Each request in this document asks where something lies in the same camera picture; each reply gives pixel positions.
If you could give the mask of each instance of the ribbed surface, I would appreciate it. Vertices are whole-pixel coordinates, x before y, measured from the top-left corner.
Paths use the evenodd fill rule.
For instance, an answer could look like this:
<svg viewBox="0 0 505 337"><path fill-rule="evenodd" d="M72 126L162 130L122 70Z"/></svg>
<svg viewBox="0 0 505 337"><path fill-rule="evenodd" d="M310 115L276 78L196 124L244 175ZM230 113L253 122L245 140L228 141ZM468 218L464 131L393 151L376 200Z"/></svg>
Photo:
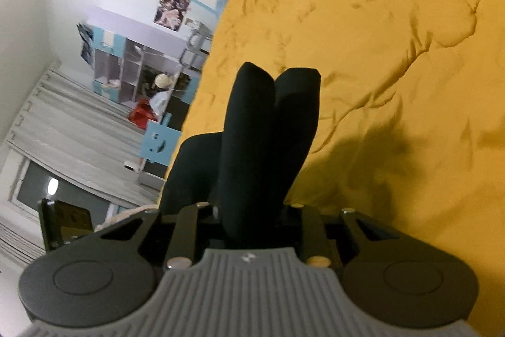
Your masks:
<svg viewBox="0 0 505 337"><path fill-rule="evenodd" d="M45 254L44 250L29 242L0 223L0 250L13 256L21 264L28 265Z"/></svg>
<svg viewBox="0 0 505 337"><path fill-rule="evenodd" d="M248 253L256 257L243 260ZM87 330L37 323L23 337L476 337L463 321L407 330L360 311L329 269L302 264L293 249L207 250L198 265L167 273L129 317Z"/></svg>

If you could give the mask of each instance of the white curtain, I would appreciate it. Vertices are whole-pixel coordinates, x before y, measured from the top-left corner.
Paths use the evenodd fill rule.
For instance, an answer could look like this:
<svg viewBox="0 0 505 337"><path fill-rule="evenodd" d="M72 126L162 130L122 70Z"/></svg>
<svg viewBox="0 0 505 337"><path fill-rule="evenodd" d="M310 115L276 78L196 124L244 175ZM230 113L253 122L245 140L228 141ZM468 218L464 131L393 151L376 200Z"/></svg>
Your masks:
<svg viewBox="0 0 505 337"><path fill-rule="evenodd" d="M153 203L157 192L137 183L123 163L138 162L143 131L128 108L53 70L42 76L7 136L13 148L52 173L124 207Z"/></svg>

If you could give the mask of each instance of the white logo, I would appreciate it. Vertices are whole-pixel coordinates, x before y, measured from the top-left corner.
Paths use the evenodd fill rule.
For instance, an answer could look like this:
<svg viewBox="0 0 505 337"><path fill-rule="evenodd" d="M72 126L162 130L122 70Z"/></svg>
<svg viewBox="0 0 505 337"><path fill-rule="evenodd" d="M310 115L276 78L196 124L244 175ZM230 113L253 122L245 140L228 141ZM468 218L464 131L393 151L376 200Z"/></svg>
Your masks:
<svg viewBox="0 0 505 337"><path fill-rule="evenodd" d="M246 253L242 257L242 260L244 260L246 263L252 263L256 258L258 258L256 255L253 253Z"/></svg>

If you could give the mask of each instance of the yellow fabric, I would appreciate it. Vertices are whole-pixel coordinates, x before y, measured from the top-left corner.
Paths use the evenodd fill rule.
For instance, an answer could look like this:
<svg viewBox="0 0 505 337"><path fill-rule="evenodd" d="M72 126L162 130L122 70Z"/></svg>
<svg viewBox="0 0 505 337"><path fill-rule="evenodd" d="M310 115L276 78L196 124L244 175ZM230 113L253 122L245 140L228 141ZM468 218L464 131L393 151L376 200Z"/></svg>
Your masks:
<svg viewBox="0 0 505 337"><path fill-rule="evenodd" d="M322 76L287 202L356 207L475 270L505 328L505 0L230 0L182 139L220 131L238 68Z"/></svg>

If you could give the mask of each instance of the red bag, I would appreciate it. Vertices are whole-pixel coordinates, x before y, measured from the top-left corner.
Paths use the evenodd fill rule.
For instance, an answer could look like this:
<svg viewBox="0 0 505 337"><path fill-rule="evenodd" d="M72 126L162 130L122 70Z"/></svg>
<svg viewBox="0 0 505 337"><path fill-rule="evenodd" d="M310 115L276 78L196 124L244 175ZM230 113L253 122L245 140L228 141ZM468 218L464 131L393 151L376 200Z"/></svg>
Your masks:
<svg viewBox="0 0 505 337"><path fill-rule="evenodd" d="M149 106L149 100L142 99L137 102L137 106L128 115L128 120L135 123L142 130L147 129L147 122L149 120L154 120L157 122L157 118Z"/></svg>

